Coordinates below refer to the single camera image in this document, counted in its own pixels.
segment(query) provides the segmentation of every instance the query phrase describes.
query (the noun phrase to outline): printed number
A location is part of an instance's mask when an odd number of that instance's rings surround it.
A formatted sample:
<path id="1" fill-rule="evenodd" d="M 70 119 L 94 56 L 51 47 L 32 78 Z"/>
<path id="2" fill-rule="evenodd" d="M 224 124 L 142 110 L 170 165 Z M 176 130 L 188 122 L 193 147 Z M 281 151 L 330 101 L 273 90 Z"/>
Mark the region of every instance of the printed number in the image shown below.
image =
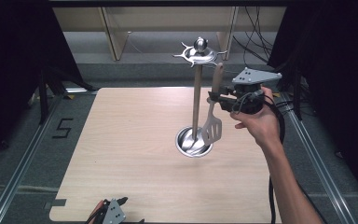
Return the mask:
<path id="1" fill-rule="evenodd" d="M 71 128 L 62 128 L 61 125 L 66 120 L 73 120 L 73 119 L 61 119 L 60 123 L 58 124 L 57 131 L 66 131 L 65 135 L 55 135 L 53 138 L 67 138 L 69 132 L 71 132 Z"/>

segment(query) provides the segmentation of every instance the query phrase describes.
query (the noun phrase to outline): round metal base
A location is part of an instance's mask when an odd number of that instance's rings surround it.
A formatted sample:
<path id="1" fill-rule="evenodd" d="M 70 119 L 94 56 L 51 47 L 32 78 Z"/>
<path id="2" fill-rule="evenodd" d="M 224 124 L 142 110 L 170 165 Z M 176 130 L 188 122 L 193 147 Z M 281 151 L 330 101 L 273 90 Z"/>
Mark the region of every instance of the round metal base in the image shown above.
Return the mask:
<path id="1" fill-rule="evenodd" d="M 185 156 L 194 158 L 194 157 L 203 157 L 208 154 L 213 144 L 209 146 L 205 146 L 205 143 L 202 139 L 201 135 L 202 128 L 197 129 L 197 138 L 196 140 L 193 139 L 192 127 L 185 127 L 182 129 L 175 138 L 175 144 L 178 150 L 184 154 Z"/>

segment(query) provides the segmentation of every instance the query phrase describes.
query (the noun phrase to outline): spherical knob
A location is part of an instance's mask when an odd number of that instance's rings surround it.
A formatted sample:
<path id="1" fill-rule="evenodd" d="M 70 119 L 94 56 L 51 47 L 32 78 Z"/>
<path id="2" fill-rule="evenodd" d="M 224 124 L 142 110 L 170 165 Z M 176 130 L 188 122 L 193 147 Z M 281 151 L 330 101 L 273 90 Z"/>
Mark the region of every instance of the spherical knob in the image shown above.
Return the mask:
<path id="1" fill-rule="evenodd" d="M 208 46 L 208 40 L 199 37 L 196 42 L 194 42 L 194 49 L 197 51 L 197 53 L 202 53 L 206 50 Z"/>

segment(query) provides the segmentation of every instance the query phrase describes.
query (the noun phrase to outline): person's arm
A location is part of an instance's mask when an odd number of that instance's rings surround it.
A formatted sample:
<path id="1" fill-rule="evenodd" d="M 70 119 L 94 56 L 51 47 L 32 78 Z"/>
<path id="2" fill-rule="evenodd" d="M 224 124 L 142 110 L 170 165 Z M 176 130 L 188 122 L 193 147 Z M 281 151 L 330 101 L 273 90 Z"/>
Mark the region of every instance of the person's arm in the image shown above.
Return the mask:
<path id="1" fill-rule="evenodd" d="M 262 90 L 272 99 L 270 89 Z M 264 105 L 263 109 L 254 115 L 233 112 L 230 116 L 241 122 L 235 127 L 247 128 L 263 150 L 282 223 L 322 223 L 296 182 L 279 139 L 279 125 L 274 113 Z"/>

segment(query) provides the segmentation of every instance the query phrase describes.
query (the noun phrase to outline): wooden table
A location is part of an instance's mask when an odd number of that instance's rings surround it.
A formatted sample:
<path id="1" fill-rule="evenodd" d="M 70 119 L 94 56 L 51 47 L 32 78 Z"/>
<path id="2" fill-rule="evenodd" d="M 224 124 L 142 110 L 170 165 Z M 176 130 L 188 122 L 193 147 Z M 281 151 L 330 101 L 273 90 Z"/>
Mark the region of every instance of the wooden table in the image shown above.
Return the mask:
<path id="1" fill-rule="evenodd" d="M 201 90 L 200 126 L 209 90 Z M 176 148 L 192 102 L 192 88 L 99 90 L 56 197 L 66 204 L 50 218 L 85 221 L 98 201 L 129 197 L 126 221 L 269 223 L 267 164 L 227 111 L 215 107 L 223 136 L 208 155 L 188 158 Z"/>

